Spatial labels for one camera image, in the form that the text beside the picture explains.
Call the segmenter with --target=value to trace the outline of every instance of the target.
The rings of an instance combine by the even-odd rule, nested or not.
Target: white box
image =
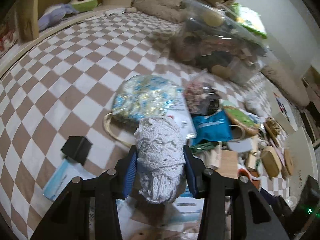
[[[282,94],[270,84],[267,83],[265,88],[271,105],[271,116],[279,123],[279,125],[281,125],[287,134],[294,133],[298,127],[287,99],[285,99]]]

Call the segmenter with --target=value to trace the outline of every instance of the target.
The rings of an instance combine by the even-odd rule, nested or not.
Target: bed
[[[93,143],[84,168],[97,176],[128,153],[102,126],[123,81],[156,74],[183,86],[200,71],[172,58],[170,37],[177,27],[141,12],[88,19],[35,46],[3,77],[0,213],[19,239],[30,239],[52,204],[42,190],[63,160],[60,149],[68,136],[86,136]],[[223,99],[240,108],[246,94],[256,94],[270,114],[264,90],[270,82],[261,73],[244,87],[213,75],[210,80]],[[111,130],[133,142],[132,133],[118,123],[112,122]],[[278,139],[286,137],[283,132]],[[261,183],[273,195],[289,196],[281,175],[269,179],[264,171]],[[135,212],[122,225],[123,238],[129,239],[133,229],[155,225],[143,212]]]

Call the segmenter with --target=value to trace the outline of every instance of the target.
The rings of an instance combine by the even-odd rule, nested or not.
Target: white yarn bundle
[[[247,96],[244,104],[249,112],[256,114],[259,117],[266,115],[266,113],[262,110],[261,104],[259,103],[259,100],[256,96]]]
[[[134,137],[140,194],[154,204],[173,202],[186,187],[180,128],[170,117],[143,118]]]

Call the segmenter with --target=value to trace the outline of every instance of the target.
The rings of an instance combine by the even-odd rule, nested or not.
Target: plush toy
[[[97,5],[97,0],[71,0],[70,3],[74,9],[79,12],[86,12],[93,10]]]
[[[59,3],[52,5],[44,11],[44,14],[38,20],[39,30],[42,31],[47,27],[53,26],[60,22],[66,14],[77,14],[79,11],[73,8],[71,4]]]

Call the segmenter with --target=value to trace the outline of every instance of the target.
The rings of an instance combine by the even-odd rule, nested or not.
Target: green plastic object
[[[250,32],[261,36],[262,38],[267,38],[267,32],[262,24],[260,16],[254,10],[248,7],[242,6],[239,3],[235,3],[231,7],[232,11],[236,14],[235,21],[240,23],[244,28]]]
[[[203,152],[203,151],[209,151],[211,149],[214,149],[218,145],[218,142],[207,142],[202,144],[196,144],[189,146],[191,152],[193,154]]]
[[[70,4],[79,12],[91,11],[98,5],[97,0],[71,0]]]
[[[255,127],[255,123],[243,112],[239,109],[225,109],[225,111],[229,112],[234,116],[239,122],[243,123],[247,127]]]
[[[236,105],[234,103],[230,102],[229,100],[223,100],[222,106],[233,106],[233,107],[236,107]]]

